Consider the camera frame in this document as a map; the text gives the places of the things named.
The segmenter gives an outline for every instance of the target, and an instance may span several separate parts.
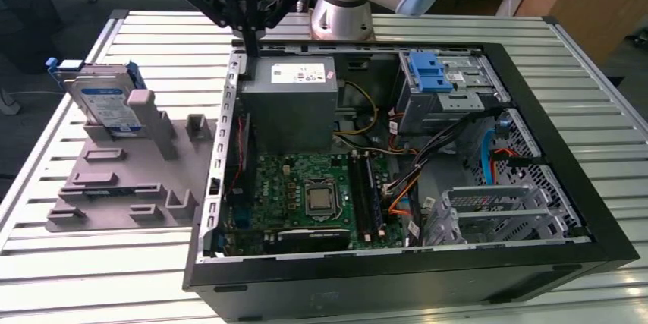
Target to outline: yellow wire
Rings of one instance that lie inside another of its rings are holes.
[[[372,119],[372,122],[368,124],[366,127],[364,127],[362,129],[358,129],[357,131],[340,131],[340,132],[333,132],[334,135],[341,135],[341,136],[352,136],[352,135],[356,135],[356,134],[361,134],[364,133],[365,131],[368,131],[369,129],[372,129],[373,125],[376,124],[376,121],[377,121],[377,107],[376,107],[376,103],[373,102],[373,99],[372,97],[366,94],[366,92],[364,91],[364,89],[361,87],[357,86],[356,83],[352,83],[350,81],[346,81],[346,83],[349,83],[350,85],[353,85],[357,90],[362,93],[364,97],[366,98],[368,102],[372,104],[372,108],[373,108],[373,119]]]

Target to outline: power supply label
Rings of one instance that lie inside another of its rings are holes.
[[[81,95],[92,114],[114,135],[128,135],[141,129],[134,112],[125,105],[126,96],[121,89],[81,89]]]
[[[324,64],[273,64],[272,83],[325,83]]]

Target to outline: blue hard drive label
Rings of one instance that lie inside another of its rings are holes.
[[[125,105],[125,92],[117,88],[81,89],[85,104],[114,135],[128,136],[141,129],[134,112]]]

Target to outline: sticker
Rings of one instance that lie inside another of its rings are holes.
[[[114,134],[132,134],[141,129],[134,112],[125,105],[126,96],[121,89],[81,89],[81,96],[92,114]]]
[[[409,220],[409,224],[406,225],[406,230],[409,231],[409,233],[412,233],[412,235],[418,238],[418,234],[421,232],[418,226],[416,225],[414,221]]]
[[[270,82],[325,83],[324,72],[324,64],[273,64]]]
[[[464,82],[464,74],[460,71],[452,72],[452,73],[448,72],[445,74],[445,78],[448,79],[448,81],[454,81],[454,82],[461,81],[461,82]]]
[[[422,202],[421,208],[422,209],[432,209],[432,206],[434,205],[434,198],[426,197],[425,201]]]
[[[389,133],[397,135],[397,123],[394,121],[389,121]]]

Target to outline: ram slot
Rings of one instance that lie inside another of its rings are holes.
[[[373,181],[370,160],[366,156],[353,155],[346,160],[357,238],[369,242],[372,237],[384,235],[380,194]]]

